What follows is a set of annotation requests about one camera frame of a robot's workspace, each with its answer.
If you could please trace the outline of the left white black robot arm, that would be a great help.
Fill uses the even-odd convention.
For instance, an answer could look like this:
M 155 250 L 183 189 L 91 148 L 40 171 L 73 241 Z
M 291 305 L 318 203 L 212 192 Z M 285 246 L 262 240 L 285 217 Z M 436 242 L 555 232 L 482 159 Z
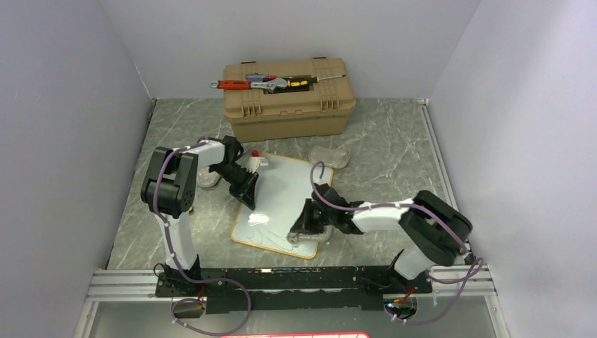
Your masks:
M 228 183 L 230 195 L 253 210 L 259 174 L 238 164 L 243 154 L 243 146 L 232 136 L 202 137 L 178 148 L 158 146 L 151 154 L 140 197 L 161 228 L 166 250 L 164 273 L 175 278 L 175 287 L 186 296 L 196 294 L 203 283 L 189 225 L 197 174 L 204 168 L 219 174 Z

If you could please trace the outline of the dark brown scrubbing pad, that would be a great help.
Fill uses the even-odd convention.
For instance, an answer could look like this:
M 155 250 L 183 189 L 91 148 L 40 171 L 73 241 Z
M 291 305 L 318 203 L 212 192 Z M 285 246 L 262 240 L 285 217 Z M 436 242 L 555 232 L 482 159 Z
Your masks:
M 301 243 L 321 243 L 328 241 L 332 236 L 332 233 L 333 230 L 330 227 L 326 227 L 324 232 L 317 234 L 290 232 L 287 235 L 287 241 L 294 246 Z

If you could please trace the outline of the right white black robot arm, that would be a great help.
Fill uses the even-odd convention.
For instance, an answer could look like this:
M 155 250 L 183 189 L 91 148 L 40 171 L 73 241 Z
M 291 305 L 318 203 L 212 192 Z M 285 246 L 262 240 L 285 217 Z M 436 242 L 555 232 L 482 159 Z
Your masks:
M 465 249 L 472 223 L 427 190 L 398 202 L 349 202 L 328 184 L 317 184 L 287 234 L 292 244 L 325 242 L 334 229 L 344 234 L 403 231 L 414 243 L 393 259 L 389 286 L 405 292 L 434 265 L 451 266 Z

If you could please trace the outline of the yellow framed whiteboard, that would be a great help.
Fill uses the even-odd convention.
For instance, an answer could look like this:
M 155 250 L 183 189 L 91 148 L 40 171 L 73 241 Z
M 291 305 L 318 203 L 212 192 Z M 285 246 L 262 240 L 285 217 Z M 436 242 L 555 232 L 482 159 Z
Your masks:
M 287 235 L 301 214 L 305 199 L 312 194 L 310 170 L 313 164 L 302 159 L 262 153 L 269 165 L 256 173 L 256 208 L 241 205 L 231 231 L 240 244 L 302 259 L 312 259 L 318 243 L 292 245 Z

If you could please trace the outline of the grey mesh scrubbing pad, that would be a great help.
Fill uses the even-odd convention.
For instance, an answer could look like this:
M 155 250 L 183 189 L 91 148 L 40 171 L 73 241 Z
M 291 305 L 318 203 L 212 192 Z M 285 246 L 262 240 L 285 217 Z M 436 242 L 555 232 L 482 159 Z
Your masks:
M 327 167 L 333 169 L 342 169 L 348 165 L 351 157 L 351 149 L 340 147 L 340 148 L 325 148 L 322 146 L 314 146 L 309 154 L 308 160 L 311 163 L 323 162 Z

